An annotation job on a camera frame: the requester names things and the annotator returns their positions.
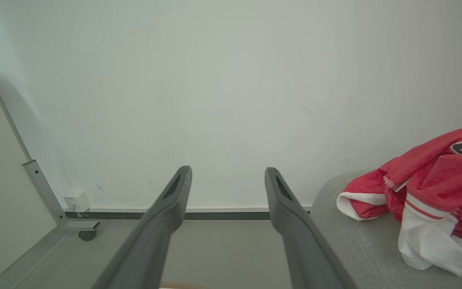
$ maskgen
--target clothing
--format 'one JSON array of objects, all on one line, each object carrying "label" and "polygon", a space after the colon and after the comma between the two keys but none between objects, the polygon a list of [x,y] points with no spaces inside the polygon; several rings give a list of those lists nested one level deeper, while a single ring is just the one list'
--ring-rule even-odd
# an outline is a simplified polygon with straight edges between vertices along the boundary
[{"label": "clothing", "polygon": [[357,221],[391,212],[401,223],[398,248],[407,265],[462,276],[462,129],[354,179],[336,204]]}]

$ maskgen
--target white sleeve trim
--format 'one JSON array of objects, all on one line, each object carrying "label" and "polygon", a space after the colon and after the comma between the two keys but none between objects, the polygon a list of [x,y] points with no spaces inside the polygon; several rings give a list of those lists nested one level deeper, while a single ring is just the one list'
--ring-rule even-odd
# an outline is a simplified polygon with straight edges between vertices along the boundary
[{"label": "white sleeve trim", "polygon": [[451,236],[456,222],[453,218],[428,220],[406,206],[398,237],[405,263],[418,270],[435,265],[462,276],[462,239]]},{"label": "white sleeve trim", "polygon": [[386,204],[386,198],[384,194],[342,192],[336,199],[336,207],[338,207],[340,212],[353,218],[356,221],[373,220],[374,218],[378,218],[378,216],[372,218],[361,218],[352,207],[350,201],[352,199],[376,206]]}]

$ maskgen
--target white stripe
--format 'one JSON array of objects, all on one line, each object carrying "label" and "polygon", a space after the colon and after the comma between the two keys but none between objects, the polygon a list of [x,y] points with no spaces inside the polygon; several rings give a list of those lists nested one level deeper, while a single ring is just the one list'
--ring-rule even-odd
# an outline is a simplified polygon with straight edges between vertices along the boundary
[{"label": "white stripe", "polygon": [[422,203],[421,201],[419,201],[418,199],[416,199],[414,196],[411,196],[409,193],[407,193],[407,196],[405,197],[406,201],[409,201],[410,203],[412,203],[415,207],[417,207],[418,209],[428,213],[428,214],[431,214],[433,216],[436,216],[436,217],[446,217],[448,216],[450,213],[449,212],[445,212],[445,211],[440,211],[438,209],[435,209],[429,205],[426,205],[424,203]]},{"label": "white stripe", "polygon": [[393,189],[393,192],[398,192],[400,191],[400,189],[402,189],[403,187],[405,187],[405,185],[407,185],[407,183],[409,182],[409,179],[406,179],[403,183],[401,183],[398,188],[396,189]]},{"label": "white stripe", "polygon": [[415,208],[413,208],[411,205],[409,205],[407,203],[407,201],[404,203],[404,207],[407,208],[409,211],[411,211],[413,214],[415,214],[415,215],[419,216],[420,218],[423,218],[423,219],[425,219],[425,220],[427,220],[429,222],[436,222],[436,221],[439,221],[439,220],[442,219],[442,218],[440,218],[438,216],[436,216],[438,218],[431,218],[429,216],[426,216],[426,215],[422,214],[421,212],[418,212]]}]

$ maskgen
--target fabric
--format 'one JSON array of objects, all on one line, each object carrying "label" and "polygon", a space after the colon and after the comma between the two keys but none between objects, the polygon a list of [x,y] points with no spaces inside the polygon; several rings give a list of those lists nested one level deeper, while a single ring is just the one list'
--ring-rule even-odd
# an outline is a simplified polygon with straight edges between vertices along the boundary
[{"label": "fabric", "polygon": [[336,204],[357,221],[391,212],[402,224],[398,248],[407,265],[462,276],[462,129],[352,180]]},{"label": "fabric", "polygon": [[400,225],[391,216],[358,222],[335,207],[345,186],[367,172],[343,174],[327,181],[317,193],[310,212],[357,288],[462,288],[462,277],[434,266],[419,271],[405,264],[397,249]]}]

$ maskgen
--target baseboard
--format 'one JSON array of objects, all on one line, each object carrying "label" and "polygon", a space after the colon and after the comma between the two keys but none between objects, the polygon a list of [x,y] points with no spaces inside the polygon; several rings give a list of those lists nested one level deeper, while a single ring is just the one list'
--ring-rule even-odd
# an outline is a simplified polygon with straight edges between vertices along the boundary
[{"label": "baseboard", "polygon": [[[145,213],[71,213],[68,218],[85,220],[139,220]],[[270,220],[269,212],[186,213],[185,220]]]},{"label": "baseboard", "polygon": [[[311,205],[302,205],[307,212],[310,211]],[[92,206],[88,213],[145,213],[148,207],[103,207]],[[268,205],[254,206],[207,206],[207,207],[187,207],[187,213],[249,213],[249,212],[268,212]]]},{"label": "baseboard", "polygon": [[15,288],[67,237],[66,233],[55,227],[0,274],[0,289]]}]

